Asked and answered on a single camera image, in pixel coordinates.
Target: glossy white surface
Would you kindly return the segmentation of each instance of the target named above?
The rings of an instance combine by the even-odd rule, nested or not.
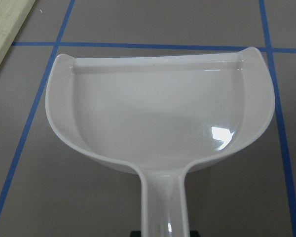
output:
[[[51,127],[75,150],[142,181],[142,234],[188,236],[184,178],[254,142],[274,112],[260,52],[146,58],[59,55]]]

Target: white plastic object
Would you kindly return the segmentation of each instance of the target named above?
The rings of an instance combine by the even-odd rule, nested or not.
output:
[[[184,179],[243,149],[274,113],[256,48],[139,58],[59,55],[46,91],[57,136],[142,183],[142,236],[188,237]]]

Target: white object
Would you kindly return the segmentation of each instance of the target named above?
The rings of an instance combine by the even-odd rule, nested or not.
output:
[[[274,113],[260,52],[142,58],[59,55],[46,113],[73,149],[142,182],[142,236],[188,237],[184,179],[248,146]]]

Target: gray surface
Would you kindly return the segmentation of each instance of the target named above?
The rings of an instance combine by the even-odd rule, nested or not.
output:
[[[16,41],[55,41],[68,3],[37,0]],[[296,0],[265,6],[273,46],[296,48]],[[251,0],[77,0],[62,41],[265,46],[259,3]],[[14,46],[0,67],[0,193],[51,50]],[[60,47],[58,53],[207,51]],[[296,54],[274,59],[296,185]],[[188,174],[185,185],[190,228],[203,237],[293,236],[276,118],[254,144]],[[0,236],[127,237],[140,229],[140,201],[136,175],[97,164],[55,136],[43,93],[0,216]]]

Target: white scoop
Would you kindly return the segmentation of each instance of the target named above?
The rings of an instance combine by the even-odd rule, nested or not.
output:
[[[260,52],[59,55],[46,113],[73,149],[142,182],[142,236],[188,237],[184,179],[254,142],[274,113]]]

